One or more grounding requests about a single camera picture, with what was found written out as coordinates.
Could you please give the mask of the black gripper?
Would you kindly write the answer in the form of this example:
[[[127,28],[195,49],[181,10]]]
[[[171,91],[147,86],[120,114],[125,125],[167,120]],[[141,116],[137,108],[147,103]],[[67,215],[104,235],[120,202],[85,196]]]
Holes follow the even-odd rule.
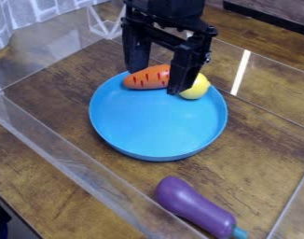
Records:
[[[124,64],[129,73],[148,66],[151,45],[175,52],[167,93],[176,95],[195,83],[211,61],[217,29],[201,19],[204,0],[124,0]]]

